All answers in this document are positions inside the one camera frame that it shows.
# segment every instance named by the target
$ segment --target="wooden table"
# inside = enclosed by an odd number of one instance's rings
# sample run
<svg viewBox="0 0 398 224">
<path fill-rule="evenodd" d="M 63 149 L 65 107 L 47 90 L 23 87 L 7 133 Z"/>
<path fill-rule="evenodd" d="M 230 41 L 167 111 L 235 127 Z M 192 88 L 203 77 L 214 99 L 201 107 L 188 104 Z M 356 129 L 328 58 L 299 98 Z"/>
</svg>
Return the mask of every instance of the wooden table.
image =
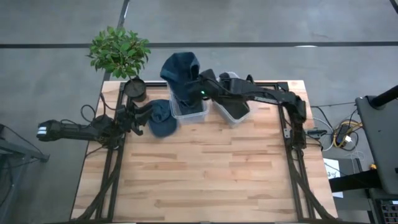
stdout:
<svg viewBox="0 0 398 224">
<path fill-rule="evenodd" d="M 287 82 L 290 91 L 307 102 L 305 128 L 312 128 L 304 82 Z M 103 85 L 105 100 L 112 107 L 116 106 L 119 84 Z M 145 103 L 169 97 L 162 87 L 149 88 L 147 94 Z M 114 222 L 297 220 L 277 107 L 250 102 L 255 108 L 252 115 L 231 129 L 211 101 L 207 103 L 210 112 L 202 124 L 181 126 L 164 139 L 153 137 L 148 126 L 142 136 L 127 135 Z M 102 114 L 102 103 L 98 105 L 97 113 Z M 113 111 L 106 113 L 114 116 Z M 99 146 L 91 142 L 88 152 Z M 86 159 L 72 218 L 78 217 L 98 193 L 105 157 L 102 149 Z M 308 145 L 304 159 L 311 190 L 337 217 L 319 147 Z M 305 210 L 303 193 L 300 195 Z"/>
</svg>

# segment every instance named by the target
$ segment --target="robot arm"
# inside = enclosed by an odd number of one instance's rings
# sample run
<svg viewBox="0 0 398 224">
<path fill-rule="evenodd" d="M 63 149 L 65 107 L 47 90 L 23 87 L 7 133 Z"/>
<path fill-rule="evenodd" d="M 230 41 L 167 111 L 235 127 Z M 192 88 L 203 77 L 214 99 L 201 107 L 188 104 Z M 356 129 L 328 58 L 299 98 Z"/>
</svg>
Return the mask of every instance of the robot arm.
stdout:
<svg viewBox="0 0 398 224">
<path fill-rule="evenodd" d="M 273 105 L 282 105 L 286 108 L 292 127 L 292 146 L 300 149 L 306 148 L 305 131 L 303 123 L 307 118 L 305 101 L 291 91 L 279 91 L 261 88 L 248 80 L 230 78 L 227 73 L 216 80 L 214 72 L 209 69 L 200 74 L 198 80 L 191 85 L 190 95 L 196 98 L 209 97 L 219 104 L 223 102 L 258 101 Z"/>
<path fill-rule="evenodd" d="M 98 141 L 108 147 L 116 147 L 124 133 L 133 130 L 137 135 L 143 132 L 139 126 L 145 126 L 152 114 L 152 106 L 138 107 L 130 99 L 127 105 L 116 109 L 116 121 L 106 114 L 96 117 L 89 125 L 63 123 L 49 120 L 39 124 L 36 137 L 40 141 L 56 141 L 61 138 L 86 141 Z"/>
</svg>

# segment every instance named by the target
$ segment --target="gray floor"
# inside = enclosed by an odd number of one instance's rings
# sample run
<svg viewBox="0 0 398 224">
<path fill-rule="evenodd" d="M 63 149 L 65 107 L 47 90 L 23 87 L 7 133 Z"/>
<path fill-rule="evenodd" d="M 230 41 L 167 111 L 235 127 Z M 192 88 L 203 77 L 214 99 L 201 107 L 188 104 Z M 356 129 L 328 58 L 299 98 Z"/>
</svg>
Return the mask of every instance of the gray floor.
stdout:
<svg viewBox="0 0 398 224">
<path fill-rule="evenodd" d="M 122 3 L 0 0 L 0 44 L 90 42 L 107 25 L 116 26 Z M 388 0 L 135 0 L 125 27 L 152 42 L 387 41 L 398 40 L 397 22 Z M 353 101 L 398 81 L 398 47 L 153 49 L 141 77 L 158 80 L 166 58 L 188 50 L 197 55 L 201 70 L 252 74 L 258 80 L 305 80 L 312 105 Z M 90 68 L 85 54 L 85 49 L 0 49 L 0 123 L 51 154 L 47 164 L 29 166 L 10 223 L 69 218 L 87 143 L 39 142 L 35 131 L 48 119 L 83 122 L 80 107 L 96 106 L 103 72 Z M 346 105 L 325 108 L 325 113 L 336 124 L 353 110 Z M 313 113 L 322 118 L 317 110 Z M 373 159 L 360 136 L 366 169 Z M 349 158 L 337 149 L 324 156 Z M 364 216 L 341 210 L 339 215 L 348 220 Z"/>
</svg>

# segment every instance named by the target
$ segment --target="cable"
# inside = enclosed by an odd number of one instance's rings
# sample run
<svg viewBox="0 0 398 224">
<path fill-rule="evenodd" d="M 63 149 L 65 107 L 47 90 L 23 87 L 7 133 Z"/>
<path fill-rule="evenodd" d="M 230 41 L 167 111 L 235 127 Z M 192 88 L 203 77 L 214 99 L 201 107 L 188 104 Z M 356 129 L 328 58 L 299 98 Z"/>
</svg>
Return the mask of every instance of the cable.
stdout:
<svg viewBox="0 0 398 224">
<path fill-rule="evenodd" d="M 351 125 L 351 123 L 352 124 L 355 124 L 353 127 L 350 127 L 349 128 L 349 130 L 347 130 L 347 132 L 345 133 L 345 135 L 344 135 L 344 137 L 343 137 L 343 139 L 345 139 L 345 137 L 347 137 L 347 136 L 349 136 L 351 133 L 354 133 L 355 131 L 357 131 L 358 129 L 360 129 L 361 127 L 362 127 L 362 123 L 359 123 L 359 122 L 357 122 L 357 121 L 354 121 L 354 120 L 352 120 L 352 118 L 350 118 L 350 120 L 349 121 L 342 121 L 339 125 L 338 125 L 338 127 L 334 130 L 334 132 L 333 132 L 333 136 L 332 136 L 332 141 L 333 141 L 333 145 L 335 146 L 335 147 L 338 147 L 338 148 L 341 148 L 342 146 L 343 146 L 343 143 L 344 143 L 344 141 L 342 141 L 339 145 L 337 145 L 337 143 L 336 143 L 336 138 L 337 138 L 337 136 L 340 134 L 340 132 L 341 132 L 341 126 L 343 125 L 343 124 L 348 124 L 348 125 Z"/>
<path fill-rule="evenodd" d="M 354 112 L 351 114 L 351 116 L 349 117 L 349 122 L 348 122 L 348 126 L 351 124 L 351 120 L 353 119 L 353 115 L 355 114 L 355 112 L 357 112 L 358 109 L 355 109 Z"/>
<path fill-rule="evenodd" d="M 348 105 L 348 104 L 354 104 L 355 102 L 346 102 L 346 103 L 334 103 L 330 105 L 316 105 L 317 107 L 324 107 L 324 106 L 338 106 L 338 105 Z"/>
<path fill-rule="evenodd" d="M 330 128 L 333 126 L 333 125 L 330 124 L 330 122 L 329 122 L 328 118 L 326 117 L 325 113 L 323 112 L 323 110 L 319 106 L 311 106 L 311 107 L 320 110 L 321 113 L 323 114 L 323 117 L 325 117 L 326 122 L 328 123 L 327 125 L 329 125 Z"/>
<path fill-rule="evenodd" d="M 18 136 L 20 139 L 22 139 L 23 141 L 25 141 L 27 144 L 30 144 L 32 147 L 34 147 L 36 150 L 38 150 L 41 154 L 43 154 L 43 152 L 36 147 L 35 145 L 33 145 L 30 141 L 26 140 L 25 138 L 23 138 L 22 136 L 20 136 L 18 133 L 16 133 L 14 130 L 12 130 L 9 126 L 6 126 L 4 124 L 2 124 L 5 128 L 7 128 L 8 130 L 10 130 L 12 133 L 14 133 L 16 136 Z"/>
<path fill-rule="evenodd" d="M 80 114 L 81 114 L 81 117 L 84 119 L 84 120 L 86 120 L 87 122 L 89 122 L 90 124 L 93 122 L 92 120 L 90 121 L 90 120 L 88 120 L 86 117 L 85 117 L 85 115 L 83 114 L 83 109 L 85 108 L 85 107 L 89 107 L 92 111 L 93 111 L 93 120 L 94 120 L 94 118 L 95 118 L 95 110 L 94 110 L 94 108 L 92 107 L 92 106 L 90 106 L 90 105 L 83 105 L 81 108 L 80 108 Z"/>
<path fill-rule="evenodd" d="M 329 126 L 329 124 L 327 124 L 325 121 L 323 121 L 323 120 L 321 120 L 321 119 L 319 119 L 319 118 L 313 118 L 313 119 L 315 119 L 315 120 L 317 120 L 317 121 L 320 121 L 320 122 L 322 122 L 323 124 L 325 124 L 326 126 L 328 126 L 328 128 L 330 129 L 330 131 L 333 133 L 333 128 L 332 128 L 331 126 Z M 327 149 L 323 150 L 323 152 L 329 151 L 332 147 L 333 147 L 333 143 L 331 143 L 330 146 L 329 146 Z"/>
<path fill-rule="evenodd" d="M 106 103 L 105 103 L 105 97 L 104 97 L 104 95 L 102 94 L 102 93 L 100 93 L 99 94 L 99 97 L 101 98 L 101 100 L 102 100 L 102 102 L 103 102 L 103 104 L 104 104 L 104 108 L 105 108 L 105 106 L 108 108 L 108 109 L 110 109 L 110 110 L 116 110 L 115 108 L 111 108 L 110 106 L 108 106 Z"/>
<path fill-rule="evenodd" d="M 101 100 L 102 100 L 102 102 L 103 102 L 103 105 L 104 105 L 104 113 L 103 113 L 103 115 L 106 114 L 106 108 L 109 108 L 110 110 L 116 110 L 116 109 L 114 109 L 114 108 L 111 108 L 108 104 L 106 104 L 104 95 L 103 95 L 102 93 L 99 94 L 99 97 L 101 98 Z M 84 110 L 85 107 L 89 107 L 89 109 L 91 109 L 91 111 L 93 112 L 93 119 L 92 119 L 91 121 L 90 121 L 89 119 L 87 119 L 86 116 L 83 114 L 83 110 Z M 85 121 L 89 122 L 89 124 L 87 124 L 86 126 L 83 126 L 82 128 L 90 127 L 90 126 L 93 124 L 94 119 L 96 118 L 96 117 L 95 117 L 95 115 L 96 115 L 95 110 L 94 110 L 94 108 L 93 108 L 92 106 L 90 106 L 90 105 L 83 105 L 83 106 L 80 108 L 80 115 L 81 115 L 81 117 L 82 117 Z M 62 119 L 60 122 L 63 123 L 64 121 L 68 121 L 69 123 L 72 123 L 72 124 L 75 124 L 75 125 L 79 125 L 79 124 L 77 124 L 76 122 L 71 121 L 71 120 L 69 120 L 69 119 Z"/>
<path fill-rule="evenodd" d="M 344 151 L 347 151 L 347 152 L 351 152 L 351 151 L 353 151 L 353 150 L 356 148 L 356 146 L 358 145 L 358 142 L 359 142 L 359 136 L 358 136 L 358 133 L 353 133 L 353 134 L 356 135 L 356 142 L 355 142 L 355 145 L 354 145 L 351 149 L 346 149 L 346 148 L 344 148 L 344 147 L 340 147 L 340 149 L 342 149 L 342 150 L 344 150 Z"/>
<path fill-rule="evenodd" d="M 292 127 L 292 125 L 291 125 L 286 119 L 285 119 L 285 122 L 286 122 L 290 127 Z M 319 144 L 314 144 L 314 143 L 306 143 L 306 144 L 308 144 L 308 145 L 314 145 L 314 146 L 320 146 L 320 147 L 321 147 L 321 151 L 323 150 L 322 143 L 321 143 L 319 140 L 315 139 L 314 137 L 309 136 L 308 134 L 305 134 L 305 135 L 308 136 L 308 137 L 310 137 L 310 138 L 312 138 L 312 139 L 314 139 L 314 140 L 316 140 L 317 142 L 319 142 Z"/>
<path fill-rule="evenodd" d="M 86 156 L 85 156 L 85 158 L 87 158 L 90 154 L 92 154 L 92 153 L 94 153 L 94 152 L 96 152 L 96 151 L 98 151 L 98 150 L 100 150 L 100 149 L 102 149 L 102 148 L 104 148 L 104 147 L 105 147 L 105 146 L 101 146 L 101 147 L 99 147 L 99 148 L 97 148 L 97 149 L 95 149 L 95 150 L 93 150 L 93 151 L 87 153 Z"/>
</svg>

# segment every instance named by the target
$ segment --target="dark blue fabric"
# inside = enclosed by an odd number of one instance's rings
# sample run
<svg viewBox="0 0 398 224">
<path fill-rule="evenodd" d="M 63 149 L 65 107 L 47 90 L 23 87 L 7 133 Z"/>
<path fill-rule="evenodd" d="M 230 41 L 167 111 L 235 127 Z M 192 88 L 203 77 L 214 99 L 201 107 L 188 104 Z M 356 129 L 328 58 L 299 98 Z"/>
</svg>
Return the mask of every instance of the dark blue fabric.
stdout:
<svg viewBox="0 0 398 224">
<path fill-rule="evenodd" d="M 182 115 L 203 111 L 201 100 L 189 98 L 187 82 L 199 77 L 199 61 L 192 52 L 172 54 L 163 64 L 160 77 L 167 81 Z"/>
<path fill-rule="evenodd" d="M 168 100 L 152 100 L 152 115 L 148 120 L 149 128 L 158 138 L 167 137 L 177 129 L 177 120 L 173 118 Z"/>
</svg>

